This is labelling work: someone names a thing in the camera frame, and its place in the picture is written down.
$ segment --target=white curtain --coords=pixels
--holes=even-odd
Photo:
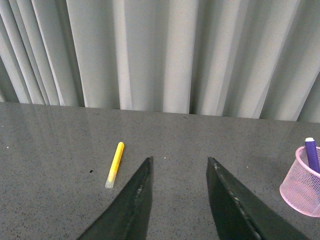
[[[0,0],[0,101],[320,123],[319,0]]]

